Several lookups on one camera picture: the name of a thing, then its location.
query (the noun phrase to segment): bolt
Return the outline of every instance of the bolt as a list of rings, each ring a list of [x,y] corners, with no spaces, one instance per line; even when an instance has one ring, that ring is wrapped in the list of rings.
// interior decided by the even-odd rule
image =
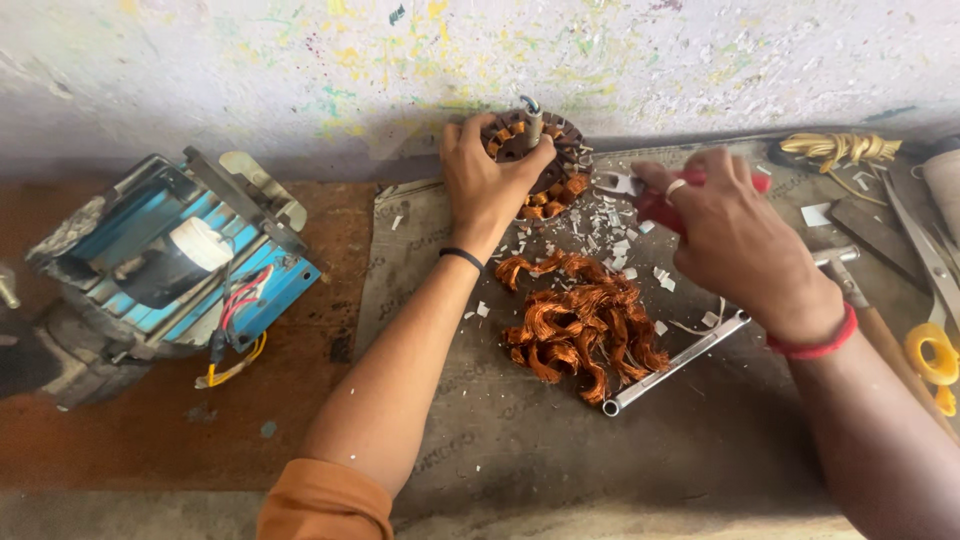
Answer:
[[[13,293],[10,282],[4,279],[3,276],[0,276],[0,298],[3,299],[4,304],[6,304],[10,309],[17,309],[20,307],[20,299],[17,298],[16,294]]]

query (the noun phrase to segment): white wall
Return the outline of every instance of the white wall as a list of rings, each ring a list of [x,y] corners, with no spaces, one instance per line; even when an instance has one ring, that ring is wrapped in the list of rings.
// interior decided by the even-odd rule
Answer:
[[[389,177],[450,114],[520,92],[588,136],[931,139],[960,129],[958,21],[956,0],[7,0],[0,174],[194,144],[288,178]]]

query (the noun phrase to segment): black wristband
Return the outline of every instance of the black wristband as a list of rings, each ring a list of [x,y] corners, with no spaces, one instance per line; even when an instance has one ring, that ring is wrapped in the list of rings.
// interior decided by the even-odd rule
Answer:
[[[483,274],[484,268],[483,268],[483,264],[480,263],[480,259],[474,257],[473,255],[467,253],[466,251],[460,248],[443,248],[440,250],[440,257],[443,257],[444,255],[455,255],[457,257],[465,258],[466,260],[469,260],[470,263],[473,264],[473,266],[476,266],[477,270],[479,270],[480,273]]]

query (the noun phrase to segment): hammer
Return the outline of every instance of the hammer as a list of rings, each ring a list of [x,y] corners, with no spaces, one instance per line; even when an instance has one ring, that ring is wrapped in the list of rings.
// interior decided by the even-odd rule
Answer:
[[[850,271],[844,266],[844,262],[850,262],[860,258],[859,248],[856,246],[830,248],[812,255],[816,265],[821,269],[826,267],[827,272],[825,273],[840,285],[844,300],[853,306],[853,309],[856,311],[856,319],[859,322],[860,331],[863,332],[867,341],[870,341],[870,344],[874,346],[874,349],[880,354],[883,361],[890,366],[890,369],[900,378],[903,385],[906,386],[907,389],[910,390],[910,393],[913,394],[913,397],[920,402],[920,405],[926,409],[926,412],[933,417],[937,424],[940,425],[955,443],[960,444],[960,437],[957,436],[953,427],[947,422],[944,414],[940,412],[940,409],[933,401],[933,396],[930,395],[930,391],[926,388],[924,382],[913,371],[913,368],[910,367],[910,363],[906,359],[906,355],[903,353],[903,348],[900,346],[899,341],[897,341],[893,333],[890,332],[887,324],[883,322],[883,318],[880,317],[880,313],[876,310],[876,307],[871,306],[870,303],[867,302],[867,298],[863,296],[863,291],[860,290],[859,285],[853,280]]]

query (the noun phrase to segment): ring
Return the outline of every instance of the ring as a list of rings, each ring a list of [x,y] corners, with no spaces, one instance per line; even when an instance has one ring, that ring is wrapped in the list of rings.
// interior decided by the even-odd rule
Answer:
[[[670,186],[668,186],[668,187],[666,188],[666,192],[663,193],[663,198],[666,199],[666,202],[667,202],[667,203],[670,203],[670,195],[673,195],[673,192],[674,192],[674,191],[676,191],[677,189],[680,189],[681,187],[683,187],[683,186],[685,186],[685,185],[686,185],[686,180],[684,180],[684,179],[682,179],[682,178],[673,181],[673,182],[670,184]]]

